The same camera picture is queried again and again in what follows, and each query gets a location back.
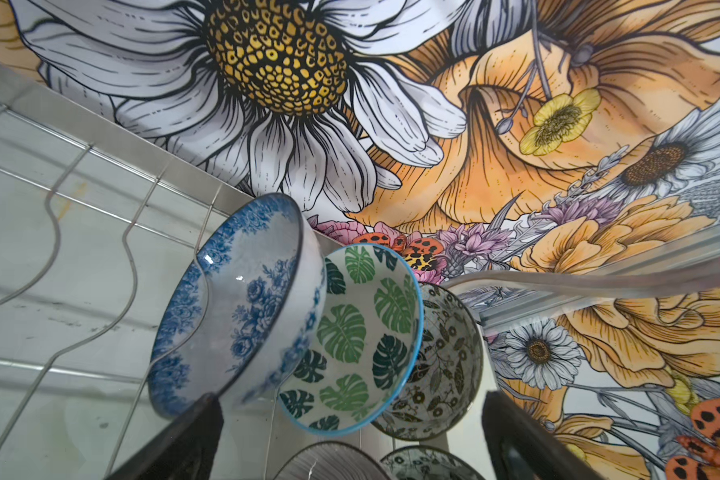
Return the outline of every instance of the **small white daisy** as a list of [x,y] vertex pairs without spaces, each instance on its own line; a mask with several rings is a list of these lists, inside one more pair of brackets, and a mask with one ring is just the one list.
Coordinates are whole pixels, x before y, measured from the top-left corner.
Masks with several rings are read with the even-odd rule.
[[369,55],[439,33],[464,0],[10,0],[48,85],[229,184],[321,192],[360,211],[400,179],[343,115],[401,163],[443,158],[464,113]]
[[632,202],[674,194],[720,168],[720,100],[656,136],[648,152],[594,197]]
[[579,345],[552,320],[509,331],[506,342],[511,369],[529,386],[557,390],[572,382],[579,372]]

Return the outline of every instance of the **floral wallpaper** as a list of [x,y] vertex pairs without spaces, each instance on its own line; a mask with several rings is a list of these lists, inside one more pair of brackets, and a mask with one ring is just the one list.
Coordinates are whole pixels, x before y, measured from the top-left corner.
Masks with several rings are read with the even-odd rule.
[[[0,61],[420,281],[720,222],[720,0],[0,0]],[[720,478],[720,288],[485,341],[605,478]]]

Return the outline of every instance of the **blue floral bowl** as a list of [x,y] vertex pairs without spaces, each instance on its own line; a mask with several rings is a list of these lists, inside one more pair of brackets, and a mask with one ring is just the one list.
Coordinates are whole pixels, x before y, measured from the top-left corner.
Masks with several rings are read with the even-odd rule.
[[[317,238],[286,195],[264,195],[235,212],[197,260],[210,285],[208,312],[148,379],[152,405],[165,417],[178,416],[206,392],[241,405],[277,388],[307,351],[325,303]],[[163,314],[152,359],[192,332],[205,298],[192,263]]]

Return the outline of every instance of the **daisy center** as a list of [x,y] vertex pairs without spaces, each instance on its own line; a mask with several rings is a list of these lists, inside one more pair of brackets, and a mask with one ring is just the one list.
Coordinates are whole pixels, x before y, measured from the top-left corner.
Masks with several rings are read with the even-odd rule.
[[559,140],[579,123],[581,109],[568,105],[556,111],[543,125],[539,126],[536,145],[543,146]]
[[621,174],[622,181],[630,187],[652,184],[669,172],[674,171],[686,157],[683,144],[662,145],[627,167]]
[[543,340],[534,340],[526,348],[528,358],[536,364],[547,363],[552,357],[552,351]]
[[276,0],[217,0],[206,43],[224,78],[264,108],[320,114],[346,90],[345,53],[328,27]]

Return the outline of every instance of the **bowl rim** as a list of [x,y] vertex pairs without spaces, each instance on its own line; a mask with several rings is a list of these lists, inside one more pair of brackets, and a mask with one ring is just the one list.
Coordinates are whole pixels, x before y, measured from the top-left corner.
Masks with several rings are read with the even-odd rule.
[[280,467],[280,469],[277,471],[277,474],[275,474],[275,476],[272,477],[272,480],[277,480],[278,477],[280,476],[280,474],[282,473],[282,471],[285,470],[286,467],[287,467],[291,462],[293,462],[293,460],[295,460],[297,456],[300,456],[301,454],[303,454],[303,453],[306,452],[307,450],[310,450],[310,449],[312,449],[312,448],[314,448],[314,447],[323,446],[323,445],[338,445],[338,446],[341,446],[341,447],[349,448],[350,450],[354,450],[355,452],[361,454],[361,455],[364,456],[367,460],[369,460],[370,463],[371,463],[372,465],[374,465],[374,466],[379,470],[379,472],[384,476],[384,478],[389,478],[390,480],[392,480],[392,476],[389,475],[389,473],[388,473],[386,470],[384,470],[384,467],[382,466],[382,464],[381,464],[378,460],[374,459],[374,457],[372,457],[372,456],[370,456],[369,454],[365,453],[365,452],[364,452],[363,450],[361,450],[360,448],[357,448],[357,447],[355,447],[355,446],[353,446],[353,445],[349,445],[348,443],[336,442],[336,440],[324,440],[324,441],[322,441],[322,442],[313,443],[313,444],[311,444],[311,445],[309,445],[309,446],[306,446],[306,447],[300,449],[296,454],[294,454],[293,456],[291,456],[291,457],[288,459],[288,461],[287,461],[283,466]]
[[[454,455],[453,453],[450,453],[450,452],[446,452],[446,451],[443,450],[442,448],[433,447],[433,446],[429,446],[429,445],[409,445],[409,446],[407,446],[407,447],[398,448],[397,450],[392,450],[390,453],[388,453],[387,455],[383,456],[382,459],[378,461],[379,465],[381,465],[382,468],[384,468],[384,460],[386,460],[387,457],[391,457],[391,456],[393,456],[393,455],[399,454],[400,452],[403,452],[404,450],[433,450],[433,451],[435,451],[435,452],[437,452],[437,453],[442,453],[442,454],[444,454],[444,455],[446,455],[446,456],[449,456],[449,457],[452,457],[452,458],[455,458],[455,459],[459,460],[465,467],[469,468],[469,469],[472,471],[473,474],[477,475],[478,480],[485,480],[485,477],[483,477],[483,475],[480,475],[480,472],[478,472],[477,470],[475,470],[473,466],[471,466],[471,465],[469,465],[468,463],[466,463],[466,462],[465,462],[464,460],[462,460],[459,456],[456,456],[456,455]],[[392,474],[389,473],[389,472],[388,472],[388,476],[389,476],[390,478],[395,478],[395,477],[392,476]]]
[[373,413],[370,414],[370,415],[369,415],[365,420],[363,420],[362,422],[356,422],[354,425],[351,425],[351,426],[349,426],[349,427],[342,428],[341,430],[318,430],[318,429],[316,429],[316,428],[312,428],[312,427],[310,427],[310,426],[304,425],[304,424],[300,423],[297,418],[294,418],[293,415],[291,415],[291,413],[286,409],[285,403],[283,403],[283,401],[280,399],[280,389],[278,388],[276,401],[280,404],[280,407],[281,407],[282,410],[286,413],[286,415],[288,416],[288,418],[290,418],[291,421],[294,422],[294,423],[297,425],[297,427],[302,428],[302,429],[304,429],[304,430],[307,430],[309,433],[311,433],[311,434],[313,434],[313,435],[321,436],[321,437],[340,437],[340,436],[345,436],[345,435],[347,435],[347,434],[349,434],[349,433],[352,433],[352,432],[356,432],[356,431],[359,430],[360,428],[363,428],[363,427],[367,426],[369,423],[373,422],[378,416],[380,416],[382,413],[384,413],[384,410],[386,410],[386,409],[392,404],[392,402],[394,401],[394,399],[395,399],[398,395],[400,395],[400,392],[401,392],[401,391],[403,390],[403,388],[405,387],[405,383],[408,381],[408,378],[411,376],[411,372],[413,371],[413,367],[416,366],[416,356],[418,355],[418,351],[422,349],[422,337],[423,337],[423,334],[424,334],[424,302],[422,302],[422,300],[423,300],[423,299],[422,299],[422,289],[421,289],[421,287],[419,287],[419,285],[418,285],[418,281],[416,280],[416,275],[413,274],[413,269],[411,268],[411,266],[408,264],[408,262],[405,261],[405,259],[404,259],[402,256],[400,256],[400,254],[398,254],[397,252],[395,252],[393,249],[387,248],[387,247],[384,246],[384,245],[377,245],[377,244],[350,244],[350,245],[345,245],[345,246],[343,246],[342,248],[338,248],[338,249],[334,250],[333,252],[331,252],[330,254],[326,255],[325,258],[329,258],[331,255],[336,254],[337,252],[341,252],[341,251],[343,251],[343,250],[346,250],[347,248],[350,248],[350,247],[352,247],[352,246],[364,246],[364,247],[374,246],[374,247],[378,247],[378,248],[383,248],[384,250],[386,250],[386,251],[388,251],[388,252],[392,252],[394,255],[396,255],[396,257],[398,258],[398,262],[399,262],[399,263],[402,263],[402,264],[405,266],[405,268],[408,270],[408,274],[411,276],[411,279],[413,280],[414,286],[416,287],[416,291],[418,292],[418,299],[419,299],[419,303],[418,303],[418,318],[419,318],[418,331],[416,332],[416,338],[415,338],[415,340],[414,340],[414,348],[413,348],[412,354],[411,354],[411,361],[410,361],[410,363],[408,364],[408,367],[406,367],[406,369],[405,369],[405,374],[404,374],[403,377],[402,377],[402,378],[405,379],[405,380],[404,380],[403,382],[401,382],[400,385],[398,385],[397,387],[395,387],[394,392],[393,392],[392,395],[387,399],[386,402],[384,402],[382,405],[380,405],[379,407],[377,407],[377,408],[373,411]]
[[[478,323],[474,321],[474,317],[472,316],[471,310],[469,309],[468,306],[466,306],[466,305],[464,304],[464,302],[461,301],[461,299],[459,299],[458,295],[456,295],[455,293],[451,292],[451,291],[450,291],[449,289],[447,289],[447,288],[443,288],[442,286],[440,286],[440,285],[438,285],[438,284],[436,284],[436,283],[429,283],[429,282],[419,282],[419,283],[422,284],[422,285],[434,286],[434,287],[439,288],[440,290],[442,290],[442,291],[444,291],[444,292],[451,293],[451,295],[454,296],[454,298],[456,299],[456,301],[458,302],[458,304],[461,305],[461,306],[464,308],[464,310],[467,312],[467,314],[469,315],[470,320],[472,320],[472,322],[471,322],[472,327],[474,328],[475,332],[480,336],[480,338],[482,338],[483,333],[480,331],[480,327],[478,327]],[[483,383],[483,369],[485,368],[485,359],[483,358],[483,357],[485,356],[485,350],[484,350],[484,348],[483,348],[483,341],[482,341],[482,340],[480,341],[479,347],[480,347],[480,373],[479,373],[480,377],[478,378],[478,388],[476,388],[476,389],[474,390],[474,394],[472,395],[472,398],[469,399],[469,403],[467,404],[467,408],[465,408],[458,416],[456,416],[456,417],[453,419],[453,421],[445,428],[445,430],[441,430],[441,431],[439,431],[439,432],[437,432],[437,433],[435,433],[435,434],[433,434],[433,435],[430,435],[429,437],[422,437],[422,438],[418,438],[418,437],[416,437],[416,438],[404,438],[404,437],[401,437],[401,436],[393,435],[393,434],[387,432],[386,430],[384,430],[384,428],[382,428],[382,427],[380,427],[379,425],[377,425],[376,421],[378,420],[378,417],[375,418],[375,419],[373,420],[373,422],[371,422],[371,425],[373,425],[374,427],[378,428],[378,430],[379,430],[380,432],[384,433],[386,436],[390,436],[390,437],[392,437],[392,438],[396,438],[397,440],[403,440],[404,442],[423,442],[424,440],[432,440],[432,438],[437,437],[437,436],[440,436],[440,435],[448,432],[449,430],[451,430],[453,427],[456,426],[457,423],[459,423],[459,422],[467,415],[467,413],[469,413],[470,409],[472,408],[472,405],[474,405],[474,400],[475,400],[476,398],[478,398],[478,392],[480,391],[480,385],[482,385],[482,383]]]
[[[261,351],[261,348],[264,346],[266,341],[269,339],[269,333],[275,328],[275,323],[277,322],[278,318],[280,317],[283,307],[285,306],[286,303],[288,303],[288,298],[290,297],[291,289],[292,289],[291,287],[293,286],[293,280],[296,278],[296,275],[298,274],[298,267],[301,263],[302,252],[304,250],[304,222],[305,222],[304,216],[302,215],[301,209],[298,208],[298,204],[296,203],[296,201],[293,198],[289,197],[288,195],[282,194],[280,192],[274,192],[274,193],[270,193],[270,194],[260,195],[259,197],[254,197],[253,199],[251,199],[250,202],[248,202],[247,204],[245,204],[243,206],[240,206],[240,208],[238,208],[237,210],[232,212],[232,214],[230,216],[228,216],[226,218],[226,220],[221,222],[221,225],[219,225],[213,231],[213,233],[208,236],[208,239],[202,244],[202,246],[199,249],[197,249],[197,254],[195,255],[195,258],[197,259],[198,264],[200,264],[200,258],[198,258],[198,256],[200,255],[200,252],[202,251],[203,248],[205,248],[205,246],[208,244],[208,242],[210,242],[211,239],[219,233],[219,230],[221,230],[222,227],[227,225],[227,223],[234,216],[237,216],[244,210],[249,209],[250,206],[254,205],[254,203],[259,203],[259,202],[262,202],[265,200],[270,200],[272,198],[279,198],[279,199],[285,200],[288,204],[290,204],[290,206],[293,207],[294,211],[296,212],[296,220],[297,220],[296,223],[298,225],[298,244],[296,247],[296,262],[294,263],[294,266],[293,266],[294,274],[292,276],[288,277],[288,285],[286,287],[286,292],[282,296],[282,302],[280,302],[275,314],[272,316],[272,323],[269,324],[269,328],[264,332],[264,338],[261,340],[261,342],[259,343],[258,346],[254,347],[253,351],[251,352],[250,356],[248,357],[248,360],[246,360],[246,362],[243,363],[240,370],[238,370],[235,373],[235,375],[227,383],[225,383],[221,388],[219,388],[217,390],[216,394],[219,397],[221,397],[221,395],[223,395],[224,392],[226,392],[227,390],[230,389],[232,384],[235,381],[237,381],[237,379],[239,379],[240,376],[244,373],[244,371],[248,368],[248,365],[250,365],[250,363],[253,361],[253,359],[256,357],[256,355],[259,354],[259,352]],[[190,268],[192,267],[193,264],[194,264],[194,262],[192,262],[192,260],[191,260],[190,264],[187,265],[186,270],[184,270],[184,273],[181,275],[181,278],[179,278],[179,282],[176,284],[176,287],[173,289],[173,293],[171,294],[170,298],[168,299],[168,305],[170,305],[170,302],[172,301],[173,296],[176,294],[176,291],[179,289],[179,285],[181,284],[181,282],[184,279],[184,277],[186,276],[186,274],[190,271]],[[210,308],[211,308],[211,304],[209,303],[207,309],[210,310]],[[163,311],[163,316],[160,318],[160,323],[157,324],[155,340],[152,344],[152,350],[150,351],[150,363],[152,363],[151,357],[154,354],[155,345],[157,344],[157,333],[160,331],[160,326],[163,324],[163,317],[165,316],[165,312],[167,312],[167,311],[168,311],[168,306],[166,306],[165,310]],[[202,325],[199,325],[197,327],[197,329],[195,330],[195,332],[200,330],[201,326]],[[169,419],[175,418],[174,416],[166,416],[163,414],[163,412],[159,408],[155,408],[156,402],[154,401],[154,398],[152,397],[152,382],[149,381],[149,375],[147,376],[146,384],[147,384],[147,392],[148,392],[149,398],[150,398],[150,404],[152,405],[153,410],[157,413],[157,415],[160,417],[163,417],[163,418],[169,418]]]

